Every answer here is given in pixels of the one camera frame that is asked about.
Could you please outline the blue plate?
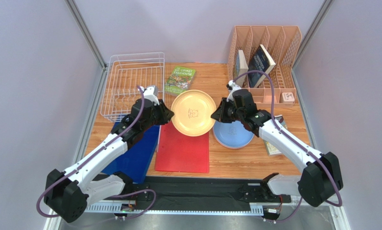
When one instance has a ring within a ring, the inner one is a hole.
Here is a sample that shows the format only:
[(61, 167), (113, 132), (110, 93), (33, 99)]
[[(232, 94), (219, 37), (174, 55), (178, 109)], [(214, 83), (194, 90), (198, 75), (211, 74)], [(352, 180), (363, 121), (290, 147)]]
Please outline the blue plate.
[(248, 145), (254, 134), (247, 131), (240, 121), (221, 123), (216, 121), (213, 126), (215, 139), (226, 148), (240, 149)]

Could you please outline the yellow plate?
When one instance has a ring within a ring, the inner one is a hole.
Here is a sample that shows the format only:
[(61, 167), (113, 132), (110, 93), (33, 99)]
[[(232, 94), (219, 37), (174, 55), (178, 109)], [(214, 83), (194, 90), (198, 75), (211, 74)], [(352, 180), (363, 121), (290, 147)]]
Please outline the yellow plate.
[(215, 124), (211, 115), (216, 110), (212, 97), (200, 90), (189, 90), (177, 96), (171, 106), (172, 123), (182, 134), (197, 137), (208, 133)]

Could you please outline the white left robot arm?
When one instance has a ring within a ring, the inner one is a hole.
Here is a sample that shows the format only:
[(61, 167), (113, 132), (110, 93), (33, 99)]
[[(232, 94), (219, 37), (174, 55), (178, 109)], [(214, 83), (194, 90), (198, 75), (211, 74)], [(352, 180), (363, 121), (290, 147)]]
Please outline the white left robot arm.
[(54, 169), (47, 175), (45, 192), (39, 201), (55, 211), (56, 217), (71, 223), (87, 206), (120, 195), (130, 182), (125, 173), (118, 171), (98, 181), (95, 177), (138, 143), (148, 129), (169, 123), (173, 116), (174, 112), (161, 99), (138, 99), (96, 149), (65, 170)]

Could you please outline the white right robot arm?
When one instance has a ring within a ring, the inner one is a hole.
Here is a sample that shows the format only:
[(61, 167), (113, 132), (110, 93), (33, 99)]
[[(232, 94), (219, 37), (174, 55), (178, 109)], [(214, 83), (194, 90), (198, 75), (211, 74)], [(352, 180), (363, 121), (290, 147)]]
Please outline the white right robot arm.
[(222, 98), (211, 118), (221, 123), (239, 121), (245, 130), (275, 146), (297, 167), (301, 176), (273, 173), (266, 177), (264, 185), (269, 195), (300, 196), (313, 207), (324, 202), (343, 205), (338, 157), (331, 152), (322, 153), (294, 136), (271, 112), (258, 109), (248, 90), (232, 90), (227, 98)]

